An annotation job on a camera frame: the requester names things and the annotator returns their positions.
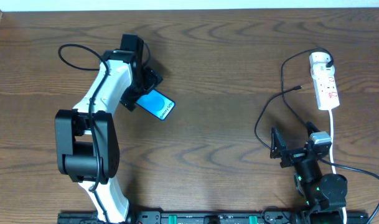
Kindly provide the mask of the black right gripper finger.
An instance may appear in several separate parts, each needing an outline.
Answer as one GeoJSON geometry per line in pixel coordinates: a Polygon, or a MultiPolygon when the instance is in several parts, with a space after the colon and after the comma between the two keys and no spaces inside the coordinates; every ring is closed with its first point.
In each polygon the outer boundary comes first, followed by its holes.
{"type": "Polygon", "coordinates": [[[318,133],[320,130],[310,121],[306,123],[307,134],[310,136],[313,133],[318,133]]]}
{"type": "Polygon", "coordinates": [[[271,128],[271,150],[270,158],[282,158],[287,151],[287,145],[284,142],[282,135],[276,128],[271,128]]]}

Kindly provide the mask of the blue screen Galaxy smartphone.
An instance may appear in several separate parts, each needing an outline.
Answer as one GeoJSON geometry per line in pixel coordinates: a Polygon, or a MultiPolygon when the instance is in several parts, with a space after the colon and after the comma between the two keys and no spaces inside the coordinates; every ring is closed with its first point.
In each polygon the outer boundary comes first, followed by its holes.
{"type": "Polygon", "coordinates": [[[175,107],[174,101],[157,90],[141,96],[136,104],[161,121],[164,121],[175,107]]]}

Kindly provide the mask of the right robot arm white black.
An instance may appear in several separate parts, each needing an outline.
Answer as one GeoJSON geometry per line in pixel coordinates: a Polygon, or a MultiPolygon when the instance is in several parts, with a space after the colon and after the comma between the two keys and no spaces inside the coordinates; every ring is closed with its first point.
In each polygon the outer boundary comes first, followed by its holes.
{"type": "Polygon", "coordinates": [[[288,149],[282,135],[271,129],[270,158],[281,159],[282,168],[293,167],[306,199],[306,208],[291,215],[291,223],[321,223],[322,218],[333,216],[346,206],[347,179],[340,174],[323,174],[318,160],[329,153],[332,139],[325,131],[319,131],[307,123],[309,139],[303,147],[288,149]]]}

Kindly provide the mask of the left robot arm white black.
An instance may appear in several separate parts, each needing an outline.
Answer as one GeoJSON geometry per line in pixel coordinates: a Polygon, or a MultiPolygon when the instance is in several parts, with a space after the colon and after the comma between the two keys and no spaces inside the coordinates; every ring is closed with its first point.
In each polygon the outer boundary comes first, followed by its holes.
{"type": "Polygon", "coordinates": [[[86,190],[101,223],[136,222],[116,178],[119,144],[113,116],[118,105],[133,111],[162,82],[143,60],[146,48],[138,35],[123,34],[119,48],[96,55],[98,74],[86,95],[55,115],[58,169],[86,190]]]}

